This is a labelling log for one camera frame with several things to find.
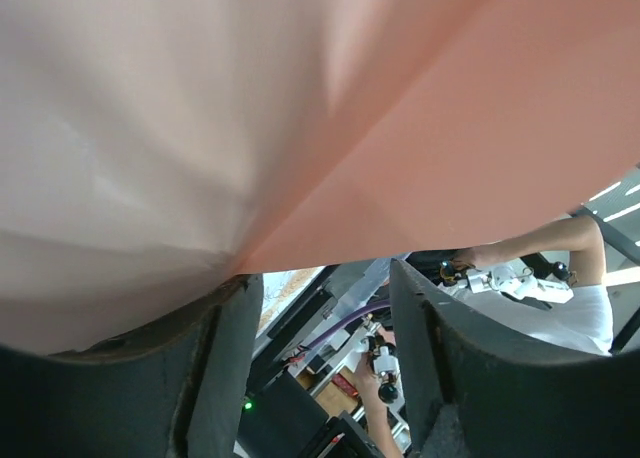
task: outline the white shirt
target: white shirt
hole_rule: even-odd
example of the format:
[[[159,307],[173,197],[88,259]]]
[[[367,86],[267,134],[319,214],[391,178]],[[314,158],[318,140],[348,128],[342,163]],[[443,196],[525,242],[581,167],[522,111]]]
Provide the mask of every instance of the white shirt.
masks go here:
[[[609,354],[613,341],[613,312],[604,285],[573,288],[572,299],[565,304],[554,304],[550,310],[513,302],[495,291],[474,294],[468,289],[441,289],[525,335],[585,353]]]

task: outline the cable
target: cable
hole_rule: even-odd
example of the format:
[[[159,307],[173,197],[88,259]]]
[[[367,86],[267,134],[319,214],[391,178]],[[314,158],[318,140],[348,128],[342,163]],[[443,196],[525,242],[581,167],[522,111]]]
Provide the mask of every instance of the cable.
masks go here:
[[[327,331],[325,331],[319,337],[317,337],[315,340],[309,343],[306,346],[306,348],[308,348],[309,350],[313,350],[316,346],[324,343],[325,340],[331,337],[336,331],[341,330],[342,328],[347,326],[349,323],[357,320],[361,316],[364,316],[367,313],[371,313],[372,311],[381,310],[382,308],[389,308],[390,306],[391,306],[390,300],[380,300],[380,301],[376,301],[375,303],[369,303],[368,305],[365,305],[362,308],[359,308],[356,311],[345,316],[342,320],[340,320],[338,323],[333,325],[331,328],[329,328]]]
[[[304,360],[304,357],[306,356],[307,352],[306,351],[301,351],[300,353],[297,353],[296,355],[290,357],[289,359],[286,360],[286,364],[290,365],[292,363],[297,363],[299,361]]]

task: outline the person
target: person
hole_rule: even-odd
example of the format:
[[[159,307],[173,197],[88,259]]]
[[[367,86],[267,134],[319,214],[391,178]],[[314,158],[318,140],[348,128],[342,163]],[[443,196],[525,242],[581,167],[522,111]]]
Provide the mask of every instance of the person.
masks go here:
[[[604,240],[591,217],[554,221],[515,238],[460,250],[453,261],[460,266],[468,264],[489,269],[542,251],[569,251],[569,269],[575,276],[573,298],[564,304],[554,304],[550,310],[510,301],[495,291],[473,294],[464,289],[441,289],[489,318],[538,340],[585,353],[608,355],[613,341],[613,312],[603,284]],[[386,457],[402,456],[391,436],[386,406],[378,398],[377,381],[364,356],[354,381],[367,416],[369,435]]]
[[[395,343],[395,336],[384,328],[378,331],[385,341]],[[363,353],[353,374],[353,385],[358,390],[364,414],[367,417],[368,434],[386,458],[402,458],[402,452],[391,434],[387,421],[387,405],[378,397],[380,384],[371,371],[367,353]]]

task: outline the cloth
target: cloth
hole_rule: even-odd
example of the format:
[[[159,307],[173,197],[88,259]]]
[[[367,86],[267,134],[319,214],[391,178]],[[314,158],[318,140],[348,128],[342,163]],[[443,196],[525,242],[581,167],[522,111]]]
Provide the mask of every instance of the cloth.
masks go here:
[[[532,338],[585,353],[609,354],[613,312],[604,285],[574,288],[571,300],[550,310],[513,302],[495,291],[474,294],[468,289],[439,287],[492,320]]]
[[[548,222],[640,155],[639,2],[0,0],[0,343]]]

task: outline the hand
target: hand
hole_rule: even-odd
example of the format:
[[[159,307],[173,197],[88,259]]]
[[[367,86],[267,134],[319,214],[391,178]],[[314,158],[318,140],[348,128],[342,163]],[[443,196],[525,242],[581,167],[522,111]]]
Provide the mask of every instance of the hand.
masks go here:
[[[396,344],[396,334],[393,331],[387,331],[381,326],[378,328],[377,333],[384,338],[384,341],[387,343]]]
[[[497,247],[493,245],[480,245],[467,248],[459,251],[453,258],[454,266],[459,266],[460,268],[466,265],[472,265],[476,268],[486,268],[487,266],[497,265],[503,261],[498,253]]]
[[[371,371],[369,365],[369,353],[363,353],[353,374],[353,385],[358,390],[362,403],[364,404],[366,413],[375,411],[384,411],[386,413],[387,405],[378,397],[378,389],[380,383]]]

